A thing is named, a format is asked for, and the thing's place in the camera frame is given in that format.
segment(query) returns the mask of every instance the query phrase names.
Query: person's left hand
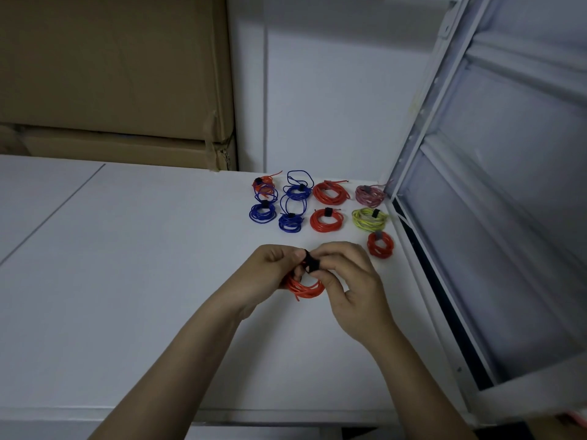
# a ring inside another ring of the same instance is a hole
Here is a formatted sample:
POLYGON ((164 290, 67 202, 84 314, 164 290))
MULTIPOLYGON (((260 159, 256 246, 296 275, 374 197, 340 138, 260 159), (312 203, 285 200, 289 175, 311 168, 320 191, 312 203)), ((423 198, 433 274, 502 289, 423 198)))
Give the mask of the person's left hand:
POLYGON ((283 279, 292 270, 294 278, 301 279, 305 257, 306 251, 297 247, 261 245, 215 295, 238 311, 241 318, 247 318, 257 304, 284 287, 283 279))

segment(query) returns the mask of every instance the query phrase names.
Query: forearm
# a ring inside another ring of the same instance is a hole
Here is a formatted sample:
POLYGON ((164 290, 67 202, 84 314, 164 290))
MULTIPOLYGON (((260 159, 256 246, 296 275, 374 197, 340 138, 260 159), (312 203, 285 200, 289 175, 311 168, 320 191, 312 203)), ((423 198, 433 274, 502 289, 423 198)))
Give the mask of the forearm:
POLYGON ((398 328, 367 347, 383 373, 407 437, 475 439, 398 328))
POLYGON ((91 440, 183 439, 240 321, 212 295, 91 440))

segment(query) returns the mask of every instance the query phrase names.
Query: yellow cord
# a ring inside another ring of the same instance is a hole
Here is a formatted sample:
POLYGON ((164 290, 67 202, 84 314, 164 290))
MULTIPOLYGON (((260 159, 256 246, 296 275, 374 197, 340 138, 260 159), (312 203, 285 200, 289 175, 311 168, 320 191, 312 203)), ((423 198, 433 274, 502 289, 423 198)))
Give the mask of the yellow cord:
POLYGON ((371 208, 360 208, 354 210, 353 222, 361 230, 366 232, 376 232, 385 228, 385 221, 387 221, 387 214, 382 211, 379 212, 377 218, 373 217, 373 209, 371 208))

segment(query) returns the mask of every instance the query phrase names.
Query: pink cord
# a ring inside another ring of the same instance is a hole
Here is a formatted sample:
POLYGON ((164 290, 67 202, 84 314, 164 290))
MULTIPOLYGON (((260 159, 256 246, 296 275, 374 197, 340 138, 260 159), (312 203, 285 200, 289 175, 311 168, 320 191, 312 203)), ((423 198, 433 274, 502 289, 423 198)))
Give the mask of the pink cord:
POLYGON ((355 190, 355 199, 365 207, 377 207, 385 199, 385 193, 378 187, 385 185, 359 185, 355 190))

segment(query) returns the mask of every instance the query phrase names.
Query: orange cord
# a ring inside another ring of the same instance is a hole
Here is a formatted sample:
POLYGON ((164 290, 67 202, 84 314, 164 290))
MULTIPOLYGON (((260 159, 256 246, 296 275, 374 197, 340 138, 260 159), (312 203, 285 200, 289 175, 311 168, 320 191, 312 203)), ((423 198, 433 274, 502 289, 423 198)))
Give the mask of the orange cord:
POLYGON ((349 192, 340 185, 342 182, 348 181, 324 181, 314 187, 314 196, 321 203, 326 205, 340 205, 347 199, 350 199, 349 192), (331 197, 325 193, 325 190, 333 190, 336 192, 335 197, 331 197))
POLYGON ((336 211, 340 210, 340 208, 332 210, 332 217, 336 219, 336 222, 332 222, 330 224, 320 221, 320 218, 324 216, 326 210, 327 209, 325 208, 321 208, 319 210, 314 211, 314 213, 310 217, 310 225, 312 226, 312 228, 320 233, 335 232, 337 230, 340 230, 342 227, 342 221, 345 220, 345 217, 342 215, 342 213, 336 211))
POLYGON ((300 298, 315 298, 324 292, 324 284, 317 281, 310 287, 304 286, 294 279, 294 273, 291 272, 285 278, 285 285, 291 293, 295 295, 295 298, 299 301, 300 298))
POLYGON ((385 247, 378 245, 375 237, 375 232, 373 232, 367 239, 367 248, 369 249, 369 253, 381 259, 389 258, 393 254, 394 244, 392 237, 389 236, 386 232, 381 232, 381 239, 385 243, 385 247))
POLYGON ((253 181, 253 189, 255 190, 255 193, 260 193, 263 196, 272 195, 275 191, 273 176, 277 176, 281 173, 283 173, 283 170, 281 170, 278 173, 272 174, 271 176, 261 176, 260 178, 256 178, 253 181))

